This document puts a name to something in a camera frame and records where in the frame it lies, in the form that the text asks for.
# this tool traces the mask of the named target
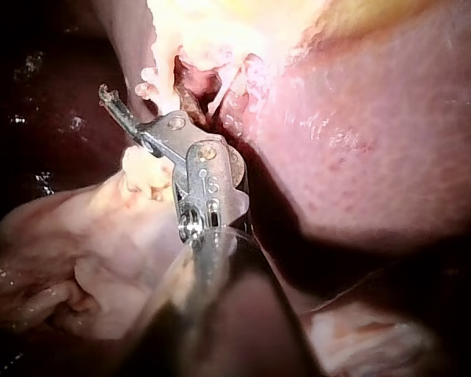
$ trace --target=metal screw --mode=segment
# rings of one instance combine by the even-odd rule
[[[217,156],[217,151],[215,148],[213,148],[212,145],[204,145],[197,152],[197,156],[201,159],[201,161],[209,161],[210,159],[214,159]]]
[[[178,231],[183,242],[202,231],[203,223],[196,210],[186,210],[178,222]]]
[[[183,127],[185,127],[185,125],[187,124],[187,121],[177,115],[175,117],[173,117],[168,123],[167,123],[167,126],[173,130],[173,131],[176,131],[176,130],[181,130]]]

